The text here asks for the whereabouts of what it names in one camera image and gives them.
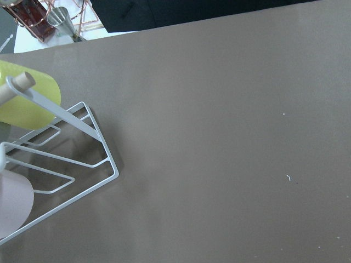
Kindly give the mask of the long black box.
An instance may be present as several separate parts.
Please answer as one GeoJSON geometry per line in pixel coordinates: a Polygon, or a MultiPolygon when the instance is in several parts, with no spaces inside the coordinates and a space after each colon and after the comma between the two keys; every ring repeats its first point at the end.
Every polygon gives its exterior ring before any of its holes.
{"type": "Polygon", "coordinates": [[[300,4],[295,0],[95,0],[92,7],[108,33],[141,31],[221,16],[300,4]]]}

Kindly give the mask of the pink cup in rack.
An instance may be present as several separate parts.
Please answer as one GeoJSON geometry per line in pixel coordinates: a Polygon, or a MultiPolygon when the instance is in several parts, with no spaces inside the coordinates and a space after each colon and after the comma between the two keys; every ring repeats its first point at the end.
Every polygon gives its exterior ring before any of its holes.
{"type": "Polygon", "coordinates": [[[1,238],[24,224],[33,202],[33,187],[26,177],[8,170],[1,172],[1,238]]]}

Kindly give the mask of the steel jigger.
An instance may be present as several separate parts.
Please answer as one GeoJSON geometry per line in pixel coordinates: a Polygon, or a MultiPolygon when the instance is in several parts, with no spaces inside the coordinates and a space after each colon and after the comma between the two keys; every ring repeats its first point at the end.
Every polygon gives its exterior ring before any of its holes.
{"type": "Polygon", "coordinates": [[[47,15],[47,22],[62,34],[69,36],[75,43],[86,41],[75,29],[65,7],[52,8],[47,15]]]}

